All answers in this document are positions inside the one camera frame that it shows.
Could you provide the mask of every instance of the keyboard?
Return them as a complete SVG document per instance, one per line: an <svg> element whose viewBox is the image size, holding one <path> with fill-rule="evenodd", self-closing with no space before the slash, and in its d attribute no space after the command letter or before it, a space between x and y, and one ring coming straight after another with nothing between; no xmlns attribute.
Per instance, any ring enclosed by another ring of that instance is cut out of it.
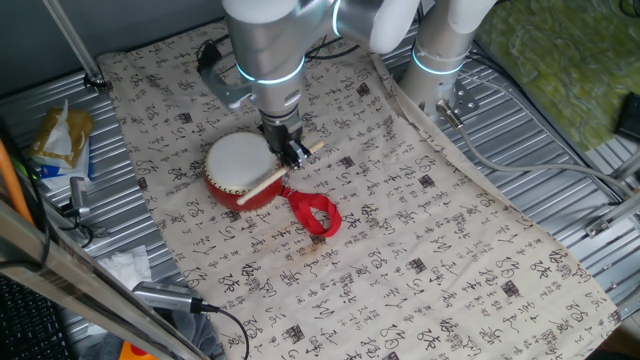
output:
<svg viewBox="0 0 640 360"><path fill-rule="evenodd" d="M0 275L0 358L76 359L60 309L31 289Z"/></svg>

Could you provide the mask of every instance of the drum head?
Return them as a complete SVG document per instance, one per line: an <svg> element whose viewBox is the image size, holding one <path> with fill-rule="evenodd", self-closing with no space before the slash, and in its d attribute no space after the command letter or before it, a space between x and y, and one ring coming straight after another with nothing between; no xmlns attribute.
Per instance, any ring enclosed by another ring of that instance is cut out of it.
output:
<svg viewBox="0 0 640 360"><path fill-rule="evenodd" d="M209 181L215 187L242 194L276 171L278 160L262 136L238 132L213 144L205 166Z"/></svg>

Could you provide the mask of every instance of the green fabric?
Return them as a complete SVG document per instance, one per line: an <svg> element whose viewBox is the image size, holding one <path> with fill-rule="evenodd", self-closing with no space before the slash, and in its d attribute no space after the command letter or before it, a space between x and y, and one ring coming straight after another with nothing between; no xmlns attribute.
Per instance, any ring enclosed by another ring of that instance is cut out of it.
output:
<svg viewBox="0 0 640 360"><path fill-rule="evenodd" d="M511 0L478 38L585 151L613 137L624 97L640 93L640 19L618 0Z"/></svg>

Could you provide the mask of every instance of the orange object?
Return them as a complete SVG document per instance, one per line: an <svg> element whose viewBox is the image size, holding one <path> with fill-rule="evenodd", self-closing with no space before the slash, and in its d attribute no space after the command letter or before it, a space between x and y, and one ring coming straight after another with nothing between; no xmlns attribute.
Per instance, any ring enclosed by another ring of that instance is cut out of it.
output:
<svg viewBox="0 0 640 360"><path fill-rule="evenodd" d="M11 158L2 141L0 141L0 173L2 173L4 182L7 184L7 189L9 190L9 195L11 196L11 201L13 202L13 207L16 209L16 212L31 225L35 226L29 208L27 207L27 202L24 200L24 194L22 193L18 176L13 169Z"/></svg>
<svg viewBox="0 0 640 360"><path fill-rule="evenodd" d="M120 360L158 360L158 358L125 341L120 352Z"/></svg>

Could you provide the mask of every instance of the drumstick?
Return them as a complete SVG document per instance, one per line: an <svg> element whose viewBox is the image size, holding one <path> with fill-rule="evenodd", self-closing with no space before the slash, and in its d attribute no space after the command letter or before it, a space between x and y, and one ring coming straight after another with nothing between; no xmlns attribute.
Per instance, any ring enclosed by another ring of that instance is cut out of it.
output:
<svg viewBox="0 0 640 360"><path fill-rule="evenodd" d="M323 146L324 146L324 142L318 141L317 143L313 144L313 146L311 146L309 148L309 152L313 154L316 151L320 150ZM271 175L268 178L266 178L264 181L262 181L260 184L258 184L258 186L256 186L255 188L251 189L251 191L249 191L248 193L244 194L243 197L238 199L238 205L240 205L240 206L244 205L252 197L258 195L259 192L261 192L262 190L266 189L269 185L273 184L278 179L283 177L287 173L287 171L289 171L289 168L287 168L287 167L282 167L282 168L278 169L278 171L276 171L273 175Z"/></svg>

